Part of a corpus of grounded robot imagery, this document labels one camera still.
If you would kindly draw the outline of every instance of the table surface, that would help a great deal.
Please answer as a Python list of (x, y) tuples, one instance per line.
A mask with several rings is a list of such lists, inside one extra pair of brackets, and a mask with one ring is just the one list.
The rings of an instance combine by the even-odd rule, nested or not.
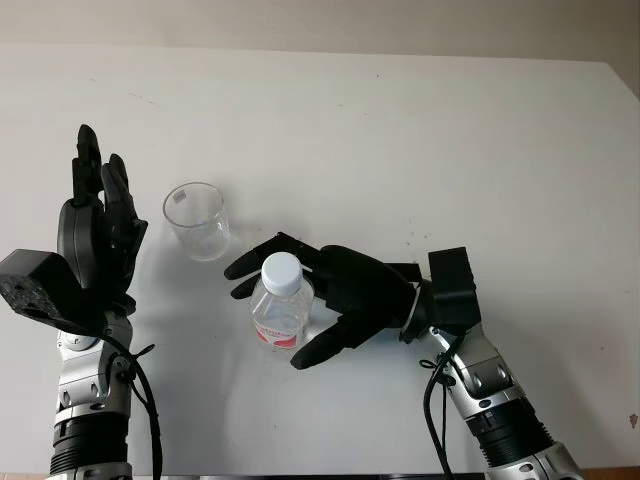
[[(166, 474), (437, 472), (426, 341), (397, 332), (298, 372), (258, 348), (222, 270), (282, 230), (385, 261), (466, 245), (487, 335), (583, 467), (635, 464), (637, 99), (598, 63), (104, 46), (0, 46), (0, 257), (54, 250), (81, 123), (126, 161), (149, 230), (133, 350)], [(187, 259), (161, 204), (219, 186), (234, 241)], [(317, 325), (335, 318), (314, 306)], [(0, 471), (46, 472), (56, 332), (0, 303)], [(440, 417), (440, 401), (434, 400)], [(486, 468), (453, 407), (454, 471)], [(130, 462), (149, 474), (134, 401)]]

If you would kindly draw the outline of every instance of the wall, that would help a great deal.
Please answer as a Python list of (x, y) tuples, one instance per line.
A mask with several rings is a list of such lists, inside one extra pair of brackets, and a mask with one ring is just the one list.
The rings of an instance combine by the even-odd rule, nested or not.
[(0, 42), (603, 61), (640, 93), (638, 0), (3, 0)]

